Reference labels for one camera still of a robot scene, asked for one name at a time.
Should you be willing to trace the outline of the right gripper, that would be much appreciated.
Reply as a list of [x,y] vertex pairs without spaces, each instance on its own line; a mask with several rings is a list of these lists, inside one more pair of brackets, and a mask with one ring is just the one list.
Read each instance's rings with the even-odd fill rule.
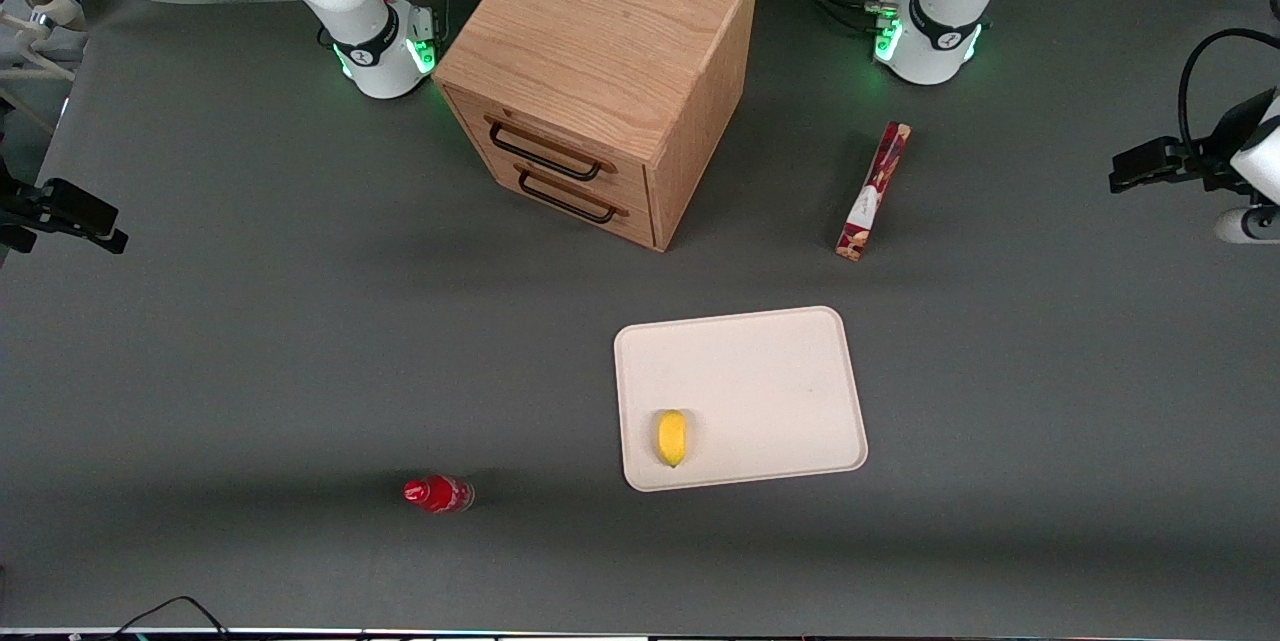
[[79,186],[50,179],[44,187],[15,179],[1,157],[1,244],[29,255],[46,232],[47,212],[55,220],[92,235],[92,243],[111,255],[123,255],[129,235],[116,228],[118,209]]

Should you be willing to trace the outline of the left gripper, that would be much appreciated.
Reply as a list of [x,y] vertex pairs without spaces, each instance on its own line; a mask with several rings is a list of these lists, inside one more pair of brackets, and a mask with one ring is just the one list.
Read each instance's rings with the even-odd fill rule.
[[1108,175],[1110,193],[1120,194],[1140,186],[1184,184],[1194,179],[1204,191],[1233,191],[1249,196],[1256,205],[1276,205],[1277,90],[1261,91],[1229,107],[1208,136],[1193,141],[1193,148],[1198,155],[1189,159],[1190,152],[1183,139],[1161,136],[1151,141],[1151,152],[1115,155]]

